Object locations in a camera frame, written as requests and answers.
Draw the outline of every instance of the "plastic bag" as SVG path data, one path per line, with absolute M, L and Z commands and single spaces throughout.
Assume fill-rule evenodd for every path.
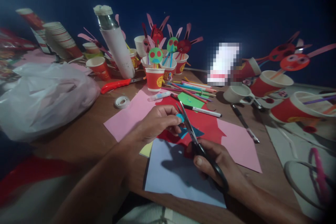
M 26 63 L 14 69 L 18 84 L 0 97 L 0 126 L 13 141 L 31 142 L 88 109 L 97 83 L 64 64 Z

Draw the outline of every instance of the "black scissors handle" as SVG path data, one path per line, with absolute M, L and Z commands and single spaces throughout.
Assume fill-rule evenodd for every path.
M 213 169 L 215 170 L 215 172 L 219 175 L 219 177 L 222 180 L 223 183 L 223 187 L 220 187 L 216 182 L 216 188 L 221 191 L 222 193 L 227 193 L 229 191 L 229 184 L 228 181 L 226 180 L 226 177 L 224 175 L 224 173 L 222 172 L 222 170 L 220 169 L 220 167 L 218 166 L 218 164 L 215 162 L 215 160 L 213 160 L 205 151 L 205 149 L 203 148 L 203 146 L 199 143 L 196 144 L 194 142 L 192 142 L 192 148 L 194 150 L 194 152 L 197 155 L 203 156 L 205 157 L 206 160 L 208 160 L 208 162 L 211 164 L 211 166 L 213 167 Z

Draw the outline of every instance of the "red utility knife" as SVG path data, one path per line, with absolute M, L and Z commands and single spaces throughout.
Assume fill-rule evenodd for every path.
M 101 88 L 100 92 L 102 94 L 105 94 L 107 91 L 110 91 L 112 89 L 120 88 L 122 86 L 127 86 L 131 83 L 141 81 L 143 79 L 144 79 L 143 77 L 140 77 L 140 78 L 137 78 L 137 79 L 126 79 L 126 80 L 122 80 L 122 81 L 120 80 L 120 81 L 117 81 L 117 82 L 110 82 L 110 83 L 107 83 L 105 86 L 103 86 Z

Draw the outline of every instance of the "scissors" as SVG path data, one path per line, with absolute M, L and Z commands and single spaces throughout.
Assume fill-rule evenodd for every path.
M 222 170 L 220 169 L 220 167 L 218 166 L 218 164 L 215 162 L 215 160 L 213 160 L 205 151 L 205 149 L 203 148 L 203 146 L 197 141 L 195 132 L 191 126 L 191 123 L 189 121 L 189 118 L 187 116 L 187 113 L 183 107 L 183 103 L 180 101 L 181 103 L 181 107 L 182 110 L 180 109 L 180 106 L 178 103 L 176 103 L 177 105 L 177 109 L 180 112 L 180 114 L 184 115 L 184 125 L 188 130 L 188 133 L 190 134 L 191 137 L 191 144 L 192 144 L 192 149 L 194 151 L 194 153 L 196 155 L 200 155 L 206 158 L 206 160 L 208 160 L 208 162 L 211 164 L 212 168 L 215 170 L 215 172 L 217 173 L 217 175 L 219 175 L 219 177 L 222 180 L 223 183 L 223 188 L 221 188 L 217 183 L 216 183 L 216 187 L 219 191 L 221 191 L 222 193 L 227 193 L 229 190 L 229 184 L 228 181 L 226 180 L 226 177 L 224 175 L 224 173 L 222 172 Z

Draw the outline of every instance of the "yellow paper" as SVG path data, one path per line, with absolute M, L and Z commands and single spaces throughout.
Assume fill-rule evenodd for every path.
M 151 155 L 152 145 L 153 141 L 151 143 L 146 144 L 140 151 L 140 154 L 149 158 L 149 156 Z

